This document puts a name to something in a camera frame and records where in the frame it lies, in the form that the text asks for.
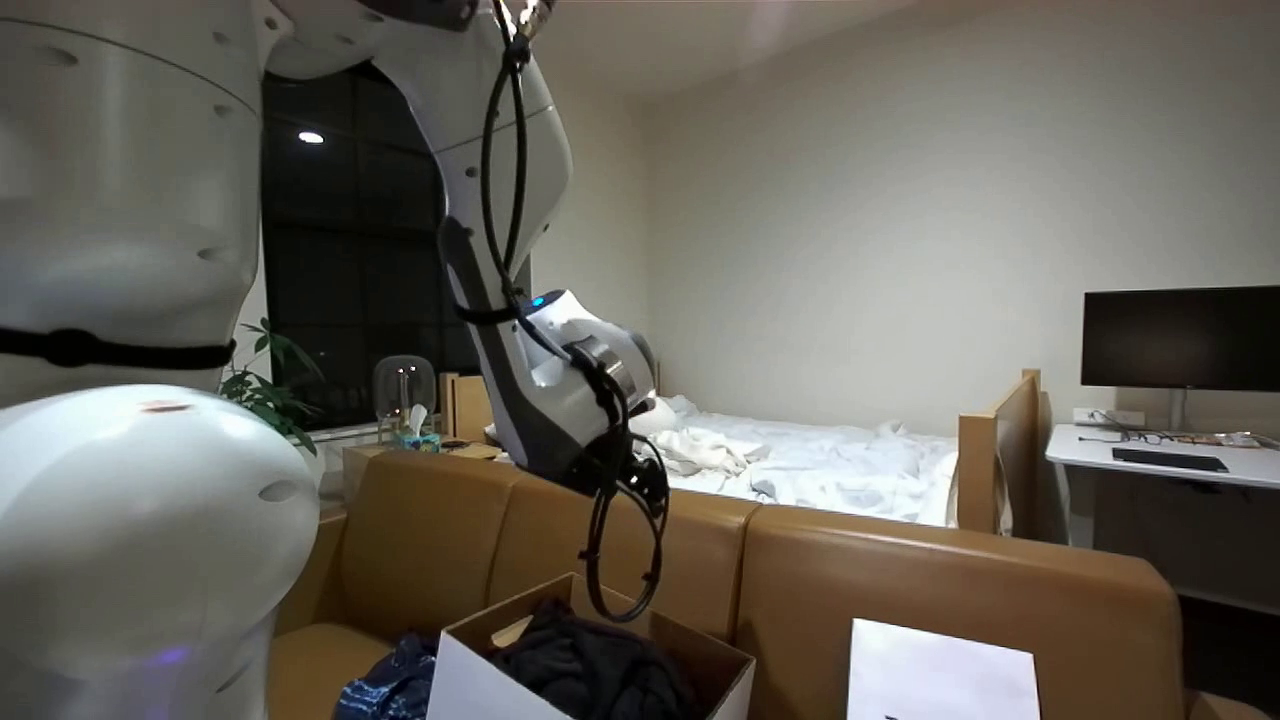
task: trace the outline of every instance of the leather couch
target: leather couch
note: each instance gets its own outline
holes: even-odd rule
[[[518,467],[373,457],[275,612],[270,720],[329,720],[395,636],[574,573],[584,528],[584,496]],[[646,528],[624,501],[603,552],[636,593]],[[845,716],[850,616],[1032,646],[1043,720],[1261,716],[1183,686],[1174,595],[1133,554],[674,490],[655,606],[761,660],[761,720]]]

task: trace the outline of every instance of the dark window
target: dark window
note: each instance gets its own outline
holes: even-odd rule
[[[325,379],[299,384],[308,426],[373,419],[373,365],[429,355],[474,370],[452,313],[435,227],[439,172],[400,91],[369,65],[325,78],[264,78],[269,313]]]

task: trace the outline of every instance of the computer monitor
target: computer monitor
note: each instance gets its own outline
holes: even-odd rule
[[[1280,393],[1280,285],[1082,291],[1081,384]]]

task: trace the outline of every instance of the white desk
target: white desk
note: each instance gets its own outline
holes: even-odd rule
[[[1113,448],[1216,457],[1229,470],[1129,465]],[[1172,445],[1055,425],[1043,457],[1071,496],[1086,496],[1092,548],[1153,561],[1183,595],[1280,612],[1280,573],[1262,552],[1280,548],[1274,448]]]
[[[1229,465],[1229,470],[1200,470],[1200,467],[1172,467],[1172,465],[1129,465],[1129,460],[1117,460],[1113,448],[1216,457],[1220,465]],[[1119,432],[1105,432],[1105,426],[1055,425],[1043,457],[1059,467],[1100,467],[1100,470],[1129,470],[1129,476],[1157,476],[1157,481],[1194,481],[1194,483],[1280,490],[1280,452],[1274,448],[1174,445],[1174,441],[1160,441],[1160,435],[1144,435],[1144,432],[1119,435]]]

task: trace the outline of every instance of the wooden bed frame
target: wooden bed frame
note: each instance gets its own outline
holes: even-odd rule
[[[956,441],[956,528],[1028,532],[1041,465],[1041,370],[1024,368],[1020,384],[987,416],[959,416]]]

